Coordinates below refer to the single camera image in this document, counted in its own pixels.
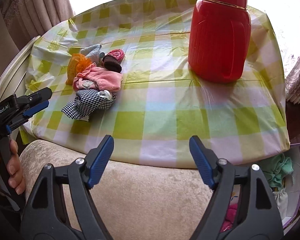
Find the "person's left hand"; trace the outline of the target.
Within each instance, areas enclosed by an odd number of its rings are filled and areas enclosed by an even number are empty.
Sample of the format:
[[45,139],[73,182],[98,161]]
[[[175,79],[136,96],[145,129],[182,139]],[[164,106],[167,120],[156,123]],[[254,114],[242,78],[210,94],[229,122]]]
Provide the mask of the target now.
[[10,151],[11,157],[7,164],[7,170],[10,174],[8,180],[11,188],[15,189],[18,195],[21,195],[25,191],[25,179],[23,176],[23,169],[20,164],[18,156],[18,144],[10,139]]

